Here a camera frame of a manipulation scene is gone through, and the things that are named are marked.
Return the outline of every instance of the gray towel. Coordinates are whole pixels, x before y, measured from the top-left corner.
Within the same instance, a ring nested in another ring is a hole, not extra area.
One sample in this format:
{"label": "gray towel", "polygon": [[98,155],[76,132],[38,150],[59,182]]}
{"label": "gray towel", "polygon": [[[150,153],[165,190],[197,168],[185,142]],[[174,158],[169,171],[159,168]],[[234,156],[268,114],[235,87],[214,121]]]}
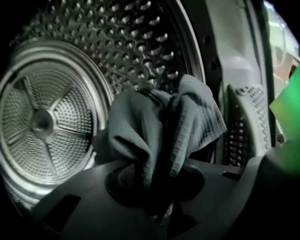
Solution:
{"label": "gray towel", "polygon": [[159,90],[119,94],[109,112],[108,130],[99,133],[94,147],[101,158],[103,141],[108,142],[113,159],[126,158],[137,166],[140,189],[159,186],[153,192],[160,194],[192,152],[225,131],[209,87],[184,75],[173,96]]}

